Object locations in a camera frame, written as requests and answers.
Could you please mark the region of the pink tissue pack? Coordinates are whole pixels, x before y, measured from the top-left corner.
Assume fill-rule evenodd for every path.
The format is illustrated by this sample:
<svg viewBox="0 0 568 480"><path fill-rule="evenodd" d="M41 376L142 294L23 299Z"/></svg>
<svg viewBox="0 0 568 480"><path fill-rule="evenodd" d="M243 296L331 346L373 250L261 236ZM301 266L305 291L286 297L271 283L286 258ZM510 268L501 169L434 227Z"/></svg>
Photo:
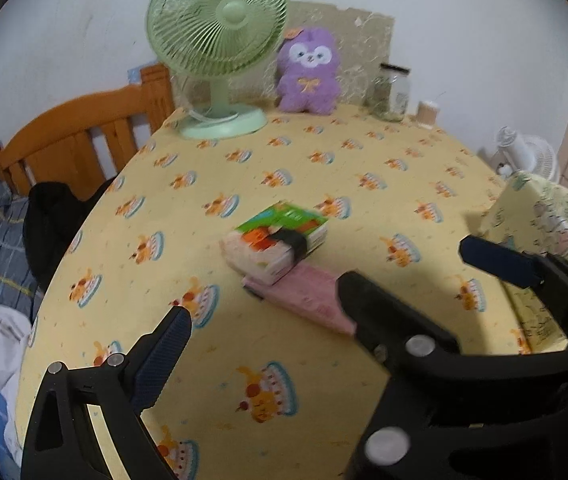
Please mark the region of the pink tissue pack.
<svg viewBox="0 0 568 480"><path fill-rule="evenodd" d="M335 333L352 337L357 330L339 302L337 276L317 266L301 262L273 285L246 276L243 286L253 296Z"/></svg>

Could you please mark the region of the green orange tissue pack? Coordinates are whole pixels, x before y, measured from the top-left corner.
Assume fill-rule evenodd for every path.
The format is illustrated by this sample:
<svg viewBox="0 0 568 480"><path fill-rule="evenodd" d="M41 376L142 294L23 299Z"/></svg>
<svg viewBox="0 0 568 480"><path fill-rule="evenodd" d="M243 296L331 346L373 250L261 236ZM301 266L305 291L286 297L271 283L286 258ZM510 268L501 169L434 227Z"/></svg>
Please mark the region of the green orange tissue pack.
<svg viewBox="0 0 568 480"><path fill-rule="evenodd" d="M237 226L221 240L233 269L273 285L326 240L328 219L290 202L278 202Z"/></svg>

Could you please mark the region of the pastel cartoon-print storage box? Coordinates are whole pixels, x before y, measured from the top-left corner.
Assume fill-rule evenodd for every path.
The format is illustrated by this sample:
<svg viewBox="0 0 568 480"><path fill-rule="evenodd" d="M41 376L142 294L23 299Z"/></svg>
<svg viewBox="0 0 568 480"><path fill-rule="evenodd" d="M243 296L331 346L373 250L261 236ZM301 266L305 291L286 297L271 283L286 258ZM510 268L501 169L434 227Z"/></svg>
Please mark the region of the pastel cartoon-print storage box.
<svg viewBox="0 0 568 480"><path fill-rule="evenodd" d="M536 174L518 171L480 224L480 235L517 252L550 252L568 260L568 188ZM519 327L521 354L562 350L568 339L529 289L506 284Z"/></svg>

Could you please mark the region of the white cloth on bed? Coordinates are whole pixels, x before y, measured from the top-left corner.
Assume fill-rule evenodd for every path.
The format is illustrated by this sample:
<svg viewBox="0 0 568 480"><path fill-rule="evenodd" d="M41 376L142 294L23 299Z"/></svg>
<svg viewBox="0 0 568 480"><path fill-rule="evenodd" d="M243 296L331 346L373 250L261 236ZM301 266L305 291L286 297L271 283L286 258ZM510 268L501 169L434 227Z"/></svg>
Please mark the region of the white cloth on bed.
<svg viewBox="0 0 568 480"><path fill-rule="evenodd" d="M17 466L22 464L22 446L16 428L16 403L22 361L32 325L22 312L0 304L0 396L6 404L4 443Z"/></svg>

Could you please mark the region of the white standing fan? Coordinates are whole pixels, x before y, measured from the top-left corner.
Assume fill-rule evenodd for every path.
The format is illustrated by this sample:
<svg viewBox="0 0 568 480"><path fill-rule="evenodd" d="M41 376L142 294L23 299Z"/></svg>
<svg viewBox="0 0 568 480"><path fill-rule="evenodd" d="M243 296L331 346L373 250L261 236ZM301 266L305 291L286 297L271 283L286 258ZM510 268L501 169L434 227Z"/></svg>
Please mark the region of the white standing fan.
<svg viewBox="0 0 568 480"><path fill-rule="evenodd" d="M495 135L495 144L496 172L502 177L526 171L554 183L559 182L558 157L553 147L540 136L528 136L503 127Z"/></svg>

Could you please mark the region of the yellow cake-print tablecloth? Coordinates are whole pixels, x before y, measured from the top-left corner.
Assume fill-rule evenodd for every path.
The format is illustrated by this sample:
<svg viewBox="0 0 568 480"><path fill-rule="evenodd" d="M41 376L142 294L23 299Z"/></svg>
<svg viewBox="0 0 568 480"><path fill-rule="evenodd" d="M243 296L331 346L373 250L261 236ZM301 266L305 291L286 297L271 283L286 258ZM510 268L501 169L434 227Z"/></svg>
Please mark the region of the yellow cake-print tablecloth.
<svg viewBox="0 0 568 480"><path fill-rule="evenodd" d="M195 326L144 422L194 479L338 479L387 380L353 340L243 289L221 240L279 202L326 218L315 266L357 270L456 335L471 354L564 348L519 325L496 278L465 266L503 181L442 129L353 106L267 114L260 131L196 142L158 130L106 192L44 296L20 376L25 429L49 364L128 351L173 304Z"/></svg>

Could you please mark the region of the cotton swab container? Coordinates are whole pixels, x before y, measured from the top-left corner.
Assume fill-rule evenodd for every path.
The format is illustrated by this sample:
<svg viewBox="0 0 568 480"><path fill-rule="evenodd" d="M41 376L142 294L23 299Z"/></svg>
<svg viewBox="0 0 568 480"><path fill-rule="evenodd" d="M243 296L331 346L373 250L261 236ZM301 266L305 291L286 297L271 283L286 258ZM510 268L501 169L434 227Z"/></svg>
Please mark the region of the cotton swab container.
<svg viewBox="0 0 568 480"><path fill-rule="evenodd" d="M440 107L435 102L421 101L417 105L415 122L421 128L432 129L436 125L439 112Z"/></svg>

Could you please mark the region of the black chair back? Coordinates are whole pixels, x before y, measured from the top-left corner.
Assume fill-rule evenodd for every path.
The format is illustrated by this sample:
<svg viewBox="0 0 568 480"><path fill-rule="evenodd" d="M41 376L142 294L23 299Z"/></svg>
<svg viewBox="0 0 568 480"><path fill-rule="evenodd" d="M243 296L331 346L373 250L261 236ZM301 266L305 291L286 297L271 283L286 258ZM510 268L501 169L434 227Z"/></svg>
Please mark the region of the black chair back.
<svg viewBox="0 0 568 480"><path fill-rule="evenodd" d="M114 181L106 180L87 200L79 200L62 182L40 182L31 188L22 240L29 269L42 292L50 286L84 220Z"/></svg>

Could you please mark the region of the glass jar black lid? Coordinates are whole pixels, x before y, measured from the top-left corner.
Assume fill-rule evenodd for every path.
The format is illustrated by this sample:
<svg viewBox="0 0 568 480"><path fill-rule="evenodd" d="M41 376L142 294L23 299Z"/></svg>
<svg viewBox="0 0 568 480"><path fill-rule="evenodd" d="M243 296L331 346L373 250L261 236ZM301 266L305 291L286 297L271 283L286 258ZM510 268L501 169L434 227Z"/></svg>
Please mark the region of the glass jar black lid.
<svg viewBox="0 0 568 480"><path fill-rule="evenodd" d="M366 96L369 113L385 122L402 122L410 101L410 73L407 67L380 63Z"/></svg>

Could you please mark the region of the purple plush bunny toy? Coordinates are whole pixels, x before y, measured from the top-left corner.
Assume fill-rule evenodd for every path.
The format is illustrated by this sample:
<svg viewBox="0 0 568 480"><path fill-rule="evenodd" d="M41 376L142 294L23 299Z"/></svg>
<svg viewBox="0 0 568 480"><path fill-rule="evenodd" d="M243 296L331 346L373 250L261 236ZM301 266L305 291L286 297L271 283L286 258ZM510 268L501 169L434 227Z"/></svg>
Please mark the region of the purple plush bunny toy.
<svg viewBox="0 0 568 480"><path fill-rule="evenodd" d="M276 58L278 108L284 113L330 115L340 96L340 55L326 28L292 29Z"/></svg>

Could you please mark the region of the green desk fan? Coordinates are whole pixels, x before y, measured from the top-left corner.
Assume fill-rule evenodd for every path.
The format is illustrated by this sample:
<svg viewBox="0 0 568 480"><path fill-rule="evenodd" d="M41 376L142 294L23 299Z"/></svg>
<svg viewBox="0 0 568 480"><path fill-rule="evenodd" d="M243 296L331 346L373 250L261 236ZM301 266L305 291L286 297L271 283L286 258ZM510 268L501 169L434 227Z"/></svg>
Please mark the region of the green desk fan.
<svg viewBox="0 0 568 480"><path fill-rule="evenodd" d="M160 62L209 84L209 103L177 122L186 139L221 140L258 131L267 116L233 103L229 78L267 58L282 39L288 0L150 0L146 33Z"/></svg>

